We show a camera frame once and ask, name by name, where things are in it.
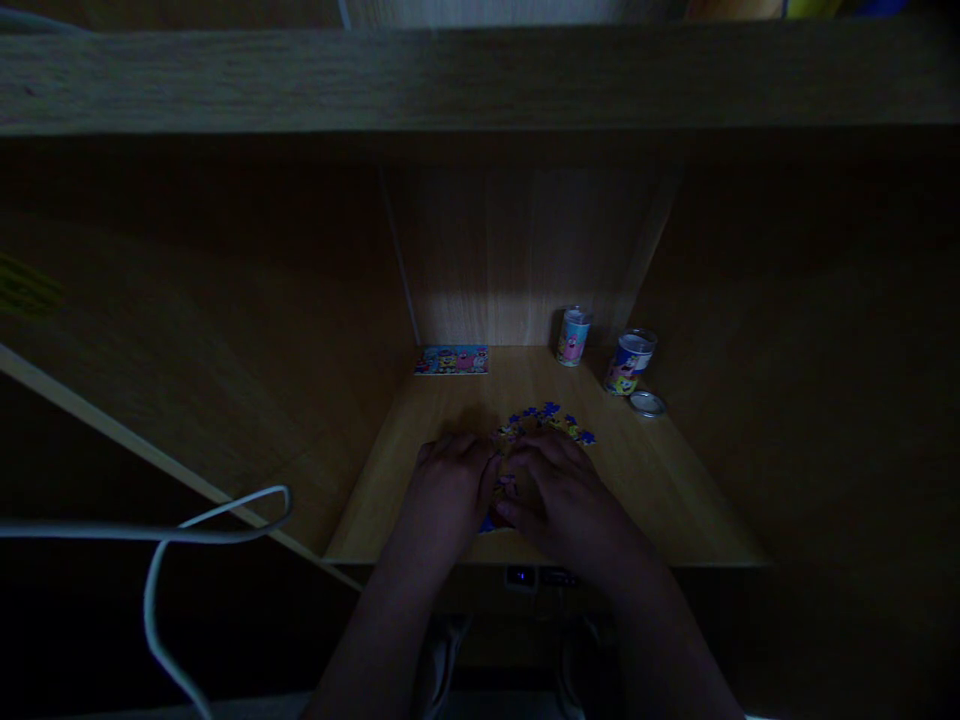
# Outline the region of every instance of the wood grain surface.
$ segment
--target wood grain surface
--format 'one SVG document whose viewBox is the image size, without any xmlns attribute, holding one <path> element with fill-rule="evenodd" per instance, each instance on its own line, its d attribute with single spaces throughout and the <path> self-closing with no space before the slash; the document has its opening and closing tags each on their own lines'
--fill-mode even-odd
<svg viewBox="0 0 960 720">
<path fill-rule="evenodd" d="M 952 692 L 950 167 L 688 168 L 640 292 L 648 382 L 779 568 L 742 638 L 751 714 L 939 717 Z"/>
<path fill-rule="evenodd" d="M 289 484 L 319 553 L 414 355 L 375 169 L 8 160 L 0 247 L 66 301 L 0 341 L 212 499 Z"/>
<path fill-rule="evenodd" d="M 3 4 L 101 33 L 343 27 L 337 0 L 4 0 Z"/>
<path fill-rule="evenodd" d="M 953 40 L 936 15 L 4 37 L 0 134 L 955 124 Z"/>
<path fill-rule="evenodd" d="M 346 0 L 354 28 L 600 25 L 679 19 L 686 0 Z"/>
<path fill-rule="evenodd" d="M 554 345 L 558 308 L 595 312 L 588 342 L 625 327 L 680 169 L 387 173 L 421 342 Z"/>
<path fill-rule="evenodd" d="M 393 529 L 420 445 L 443 432 L 489 433 L 551 400 L 597 436 L 587 449 L 607 486 L 672 565 L 757 565 L 766 556 L 669 418 L 644 422 L 598 376 L 608 355 L 565 368 L 547 348 L 495 347 L 490 374 L 402 385 L 325 559 L 374 563 Z M 516 532 L 480 536 L 465 563 L 552 564 Z"/>
</svg>

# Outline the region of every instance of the can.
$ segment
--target can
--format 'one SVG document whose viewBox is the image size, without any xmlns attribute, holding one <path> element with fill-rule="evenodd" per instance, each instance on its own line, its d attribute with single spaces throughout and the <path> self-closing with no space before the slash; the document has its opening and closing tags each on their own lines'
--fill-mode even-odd
<svg viewBox="0 0 960 720">
<path fill-rule="evenodd" d="M 560 341 L 557 343 L 557 362 L 566 367 L 576 367 L 583 355 L 583 346 L 587 342 L 587 333 L 593 313 L 582 305 L 571 305 L 563 313 L 560 327 Z"/>
<path fill-rule="evenodd" d="M 613 395 L 629 395 L 657 347 L 657 336 L 643 328 L 625 331 L 610 359 L 603 386 Z"/>
</svg>

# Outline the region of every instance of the wooden partition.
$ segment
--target wooden partition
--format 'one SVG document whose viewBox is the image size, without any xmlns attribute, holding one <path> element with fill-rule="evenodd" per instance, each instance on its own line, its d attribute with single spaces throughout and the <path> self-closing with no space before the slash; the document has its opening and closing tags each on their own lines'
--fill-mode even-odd
<svg viewBox="0 0 960 720">
<path fill-rule="evenodd" d="M 780 565 L 759 714 L 921 717 L 949 672 L 958 192 L 947 163 L 688 169 L 639 295 L 649 382 Z"/>
<path fill-rule="evenodd" d="M 424 344 L 552 345 L 558 308 L 625 326 L 680 170 L 396 169 L 387 187 Z"/>
<path fill-rule="evenodd" d="M 284 532 L 316 558 L 414 357 L 376 169 L 5 161 L 3 251 L 65 302 L 3 315 L 3 343 L 213 499 L 292 485 Z"/>
</svg>

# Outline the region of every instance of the wooden desk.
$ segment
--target wooden desk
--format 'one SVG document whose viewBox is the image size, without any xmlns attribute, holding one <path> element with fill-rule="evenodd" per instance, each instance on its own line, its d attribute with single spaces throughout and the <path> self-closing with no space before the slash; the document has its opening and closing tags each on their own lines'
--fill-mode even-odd
<svg viewBox="0 0 960 720">
<path fill-rule="evenodd" d="M 603 390 L 606 351 L 565 368 L 545 347 L 494 347 L 490 374 L 416 377 L 401 386 L 324 553 L 374 563 L 396 521 L 421 444 L 446 431 L 489 431 L 551 400 L 597 437 L 587 448 L 601 477 L 674 566 L 766 563 L 669 417 L 645 420 Z M 479 536 L 465 563 L 551 564 L 512 530 Z"/>
</svg>

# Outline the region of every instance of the can lid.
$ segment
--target can lid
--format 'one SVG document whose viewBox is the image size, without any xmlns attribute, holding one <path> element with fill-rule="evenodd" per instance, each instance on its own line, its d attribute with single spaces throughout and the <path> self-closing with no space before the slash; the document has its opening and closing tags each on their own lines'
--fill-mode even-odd
<svg viewBox="0 0 960 720">
<path fill-rule="evenodd" d="M 593 311 L 584 305 L 567 305 L 563 319 L 573 325 L 589 325 L 593 322 Z"/>
<path fill-rule="evenodd" d="M 631 393 L 630 407 L 644 417 L 660 417 L 667 411 L 667 404 L 647 390 Z"/>
</svg>

